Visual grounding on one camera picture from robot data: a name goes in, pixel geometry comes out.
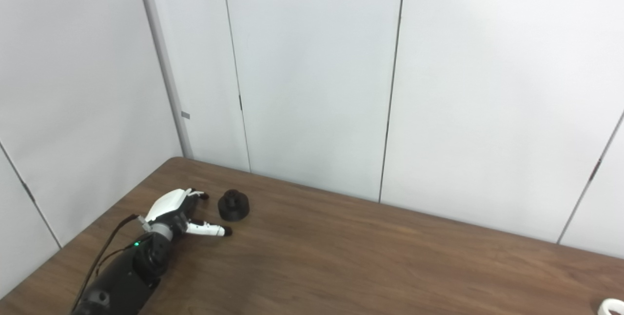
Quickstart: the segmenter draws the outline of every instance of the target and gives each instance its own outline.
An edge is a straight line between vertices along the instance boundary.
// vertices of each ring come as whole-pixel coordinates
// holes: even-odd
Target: robotic arm
[[[172,241],[190,233],[229,236],[232,229],[192,219],[204,192],[176,189],[158,198],[142,222],[145,233],[123,249],[82,293],[72,315],[136,315],[167,271]]]

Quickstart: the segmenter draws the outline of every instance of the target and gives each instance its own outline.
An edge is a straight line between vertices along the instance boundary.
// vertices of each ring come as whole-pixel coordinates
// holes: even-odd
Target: white tape roll
[[[624,302],[617,299],[605,299],[598,308],[598,315],[612,315],[611,310],[617,311],[620,315],[624,315]]]

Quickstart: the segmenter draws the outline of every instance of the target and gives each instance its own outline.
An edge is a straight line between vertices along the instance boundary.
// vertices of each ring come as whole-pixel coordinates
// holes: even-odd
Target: wire
[[[123,248],[123,249],[118,249],[118,250],[116,250],[116,251],[114,251],[114,252],[110,253],[109,255],[105,256],[105,257],[102,259],[102,261],[100,262],[100,264],[98,264],[98,265],[97,265],[97,268],[96,268],[96,277],[98,277],[98,276],[100,275],[100,268],[102,267],[102,264],[103,264],[105,261],[107,261],[107,260],[108,260],[110,257],[112,257],[113,255],[116,255],[116,253],[119,253],[119,252],[125,251],[125,250],[126,250],[126,249],[128,249],[128,248],[129,248],[129,247],[126,247],[126,248]]]
[[[104,264],[104,262],[105,262],[105,261],[107,261],[110,257],[112,257],[113,255],[116,255],[116,253],[119,253],[119,252],[125,251],[126,249],[130,249],[130,248],[132,248],[132,247],[136,246],[136,244],[138,244],[138,243],[143,243],[143,242],[145,242],[146,240],[147,240],[147,238],[140,239],[140,240],[138,240],[138,241],[136,241],[136,242],[132,242],[131,244],[128,244],[127,246],[125,246],[125,247],[124,247],[124,248],[122,248],[122,249],[118,249],[118,250],[116,250],[116,251],[114,251],[114,252],[109,253],[107,256],[105,256],[105,257],[102,259],[102,261],[100,261],[100,264],[98,264],[98,265],[97,265],[97,268],[96,268],[96,277],[98,277],[98,275],[100,275],[100,268],[102,267],[102,265]]]
[[[91,267],[89,268],[89,271],[87,272],[87,276],[85,276],[84,281],[82,282],[82,286],[80,287],[80,291],[78,291],[78,295],[76,295],[76,299],[74,299],[74,305],[72,305],[72,309],[71,309],[72,312],[74,310],[76,310],[76,306],[78,305],[78,302],[80,302],[80,298],[82,297],[82,293],[84,293],[84,289],[87,288],[87,284],[89,283],[89,279],[91,279],[91,275],[93,274],[93,270],[98,265],[98,261],[100,261],[100,258],[102,257],[102,255],[106,251],[106,248],[109,247],[109,244],[111,244],[111,241],[113,240],[113,238],[115,238],[115,235],[117,234],[117,232],[124,225],[126,225],[128,222],[131,222],[132,220],[136,219],[137,217],[138,217],[138,215],[132,214],[129,217],[123,219],[121,222],[119,222],[118,226],[111,232],[111,235],[109,236],[109,239],[107,239],[106,242],[104,243],[104,245],[102,246],[102,249],[100,250],[100,253],[97,254],[98,256],[93,261],[93,264],[91,264]]]

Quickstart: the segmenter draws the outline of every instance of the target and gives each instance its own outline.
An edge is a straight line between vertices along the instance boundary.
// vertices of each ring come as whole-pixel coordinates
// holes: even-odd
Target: wooden table
[[[223,223],[230,188],[252,212],[228,238],[185,236],[142,315],[591,315],[624,298],[624,260],[174,158],[0,301],[2,315],[64,315],[120,220],[193,187]],[[120,231],[109,251],[142,233]]]

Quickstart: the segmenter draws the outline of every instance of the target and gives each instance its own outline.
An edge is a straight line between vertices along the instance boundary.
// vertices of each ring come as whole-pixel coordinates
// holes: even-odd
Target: white wall
[[[556,241],[624,107],[622,0],[404,0],[401,21],[381,201]]]
[[[561,243],[624,258],[624,129],[613,138]]]
[[[187,156],[249,171],[225,0],[152,0]]]
[[[65,244],[181,153],[147,16],[142,0],[0,11],[0,140]]]
[[[59,250],[0,150],[0,298]]]
[[[228,0],[253,173],[377,200],[399,0]]]

